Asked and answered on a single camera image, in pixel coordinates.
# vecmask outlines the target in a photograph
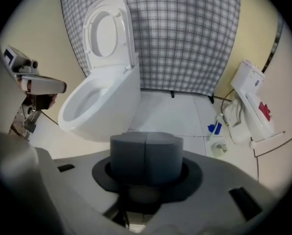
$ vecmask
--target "checkered backdrop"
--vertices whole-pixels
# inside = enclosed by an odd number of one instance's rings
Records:
[[[96,0],[61,0],[68,35],[89,75],[82,27]],[[240,0],[124,0],[131,12],[141,87],[212,95],[228,62]]]

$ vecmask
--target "toilet seat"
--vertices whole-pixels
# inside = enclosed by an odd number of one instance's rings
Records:
[[[98,0],[88,9],[83,45],[90,72],[97,67],[135,65],[132,22],[122,0]]]

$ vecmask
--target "black slot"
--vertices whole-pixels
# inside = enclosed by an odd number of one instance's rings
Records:
[[[73,164],[65,164],[65,165],[58,166],[58,170],[60,172],[64,172],[64,171],[67,171],[67,170],[71,170],[73,168],[75,168],[75,166]]]
[[[10,65],[11,62],[12,62],[12,60],[13,60],[13,58],[14,58],[14,56],[9,52],[8,49],[6,49],[6,50],[4,51],[4,54],[3,54],[3,55],[4,55],[4,56],[7,56],[7,57],[9,58],[9,63],[8,63],[8,65]]]
[[[243,187],[232,189],[229,193],[239,207],[246,221],[249,221],[262,211],[260,206]]]

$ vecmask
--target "white floor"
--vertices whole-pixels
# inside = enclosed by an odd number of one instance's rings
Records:
[[[214,124],[220,112],[222,100],[215,98],[211,104],[208,97],[169,92],[142,91],[141,103],[130,126],[130,131],[161,131],[183,138],[184,150],[213,157],[210,144],[225,139],[228,151],[219,159],[229,162],[258,179],[257,159],[247,144],[235,145],[224,123],[220,134],[207,142],[210,136],[208,125]],[[46,116],[36,122],[36,130],[30,137],[33,146],[41,147],[52,158],[64,158],[99,152],[109,148],[109,143],[85,141],[60,130]]]

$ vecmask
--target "white toilet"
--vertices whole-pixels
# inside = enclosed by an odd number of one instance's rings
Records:
[[[58,124],[91,141],[126,132],[140,102],[140,70],[130,11],[123,0],[97,0],[87,11],[83,44],[91,74],[62,105]]]
[[[223,111],[235,144],[269,139],[274,123],[268,106],[257,96],[265,75],[251,62],[242,61],[231,85],[238,94]]]

